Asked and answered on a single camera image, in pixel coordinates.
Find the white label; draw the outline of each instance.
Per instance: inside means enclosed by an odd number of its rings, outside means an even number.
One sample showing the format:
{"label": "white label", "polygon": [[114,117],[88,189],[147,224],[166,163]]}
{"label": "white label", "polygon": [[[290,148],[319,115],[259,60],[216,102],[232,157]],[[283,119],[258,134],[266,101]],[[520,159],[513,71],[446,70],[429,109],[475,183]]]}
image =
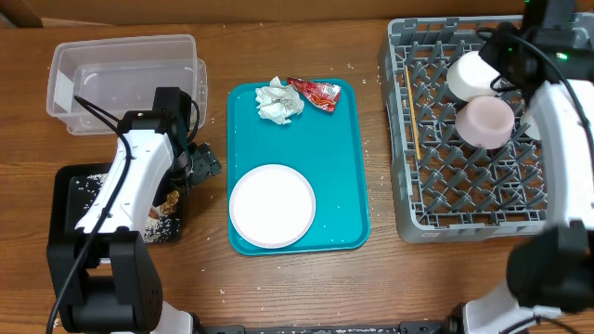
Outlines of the white label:
{"label": "white label", "polygon": [[71,112],[73,94],[74,83],[64,73],[58,71],[56,89],[54,89],[54,102],[58,103],[66,111]]}

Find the crumpled white napkin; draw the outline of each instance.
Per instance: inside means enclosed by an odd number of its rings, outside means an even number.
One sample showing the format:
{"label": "crumpled white napkin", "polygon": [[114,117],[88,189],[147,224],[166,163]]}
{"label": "crumpled white napkin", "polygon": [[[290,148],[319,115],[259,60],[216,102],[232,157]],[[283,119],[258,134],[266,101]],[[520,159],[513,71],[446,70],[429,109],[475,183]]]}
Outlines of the crumpled white napkin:
{"label": "crumpled white napkin", "polygon": [[269,86],[256,88],[256,102],[260,104],[258,115],[279,125],[289,124],[288,118],[300,114],[305,106],[299,93],[291,85],[282,85],[278,77]]}

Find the wooden stick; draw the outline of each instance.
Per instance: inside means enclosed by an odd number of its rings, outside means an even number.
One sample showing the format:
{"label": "wooden stick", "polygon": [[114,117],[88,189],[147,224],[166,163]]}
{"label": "wooden stick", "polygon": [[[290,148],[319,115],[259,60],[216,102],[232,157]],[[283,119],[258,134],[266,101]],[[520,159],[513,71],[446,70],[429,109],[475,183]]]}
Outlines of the wooden stick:
{"label": "wooden stick", "polygon": [[408,66],[405,65],[405,75],[407,77],[408,103],[410,103],[410,120],[412,122],[412,135],[415,137],[415,150],[417,151],[417,161],[420,161],[419,132],[417,129],[417,117],[415,116],[415,103],[412,100],[412,89],[410,88],[410,78],[408,78]]}

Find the red wrapper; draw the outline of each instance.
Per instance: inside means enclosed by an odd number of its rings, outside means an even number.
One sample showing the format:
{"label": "red wrapper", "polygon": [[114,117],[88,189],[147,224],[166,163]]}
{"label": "red wrapper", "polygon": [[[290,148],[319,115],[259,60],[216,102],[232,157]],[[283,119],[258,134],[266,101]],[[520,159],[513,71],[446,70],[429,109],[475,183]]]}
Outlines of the red wrapper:
{"label": "red wrapper", "polygon": [[314,106],[328,112],[334,112],[338,99],[341,98],[341,87],[336,84],[313,83],[291,77],[287,79],[287,84],[292,85]]}

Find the gray dish rack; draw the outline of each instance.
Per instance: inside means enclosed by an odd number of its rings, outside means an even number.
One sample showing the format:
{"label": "gray dish rack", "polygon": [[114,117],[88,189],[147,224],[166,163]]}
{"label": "gray dish rack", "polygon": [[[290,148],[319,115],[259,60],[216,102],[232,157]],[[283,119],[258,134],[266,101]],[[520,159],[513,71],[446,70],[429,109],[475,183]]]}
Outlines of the gray dish rack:
{"label": "gray dish rack", "polygon": [[[540,144],[523,134],[520,94],[500,96],[516,116],[511,140],[486,150],[458,137],[455,117],[464,104],[446,83],[450,64],[480,50],[483,41],[475,30],[504,20],[519,23],[522,17],[395,19],[388,25],[378,55],[381,97],[392,138],[396,228],[407,242],[479,241],[533,235],[542,229],[547,193]],[[590,44],[594,15],[577,14],[572,24],[578,43]],[[418,128],[420,160],[412,126]]]}

